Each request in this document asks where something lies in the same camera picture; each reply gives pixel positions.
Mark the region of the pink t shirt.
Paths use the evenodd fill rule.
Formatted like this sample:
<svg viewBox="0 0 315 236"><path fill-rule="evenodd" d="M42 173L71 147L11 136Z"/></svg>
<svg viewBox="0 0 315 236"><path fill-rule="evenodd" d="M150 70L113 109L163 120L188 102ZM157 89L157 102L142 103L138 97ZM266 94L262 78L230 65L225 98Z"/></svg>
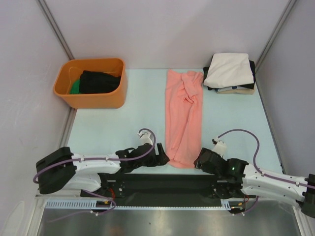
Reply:
<svg viewBox="0 0 315 236"><path fill-rule="evenodd" d="M167 72L165 148L176 168L193 169L201 151L202 81L202 72Z"/></svg>

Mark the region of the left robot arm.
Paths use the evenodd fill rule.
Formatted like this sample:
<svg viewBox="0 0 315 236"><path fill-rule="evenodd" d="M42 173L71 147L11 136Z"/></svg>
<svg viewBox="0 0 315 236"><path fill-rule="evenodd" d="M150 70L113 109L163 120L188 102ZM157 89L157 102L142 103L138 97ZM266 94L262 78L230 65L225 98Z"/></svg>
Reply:
<svg viewBox="0 0 315 236"><path fill-rule="evenodd" d="M84 156L62 147L36 163L34 183L41 194L62 189L87 190L97 196L108 193L109 185L100 174L125 174L140 167L163 166L169 162L163 146L149 143L105 156Z"/></svg>

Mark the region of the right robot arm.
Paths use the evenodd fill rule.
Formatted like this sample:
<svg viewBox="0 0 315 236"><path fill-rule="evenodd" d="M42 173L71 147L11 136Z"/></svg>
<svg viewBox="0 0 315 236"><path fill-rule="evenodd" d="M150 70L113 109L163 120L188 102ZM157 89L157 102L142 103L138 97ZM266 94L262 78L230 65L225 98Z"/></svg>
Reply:
<svg viewBox="0 0 315 236"><path fill-rule="evenodd" d="M315 176L295 177L264 170L237 158L223 159L216 152L203 148L194 162L195 168L213 174L218 183L213 193L220 198L241 195L259 196L299 207L303 214L315 217Z"/></svg>

